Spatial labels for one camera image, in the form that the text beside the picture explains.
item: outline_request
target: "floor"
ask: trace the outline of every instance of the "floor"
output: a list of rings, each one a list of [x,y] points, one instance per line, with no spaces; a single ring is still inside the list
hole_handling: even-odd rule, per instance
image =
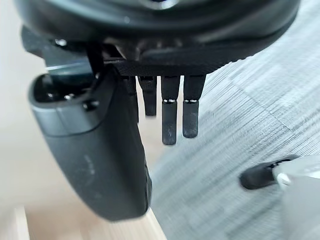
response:
[[[207,76],[199,136],[178,137],[152,171],[152,209],[168,240],[281,240],[277,186],[239,174],[287,154],[320,153],[320,1],[259,54]]]

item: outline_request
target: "black handle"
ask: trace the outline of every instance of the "black handle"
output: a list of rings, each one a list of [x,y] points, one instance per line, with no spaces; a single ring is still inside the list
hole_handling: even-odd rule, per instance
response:
[[[88,94],[59,102],[37,100],[42,78],[31,87],[31,106],[77,194],[108,220],[142,216],[152,183],[135,112],[114,68]]]

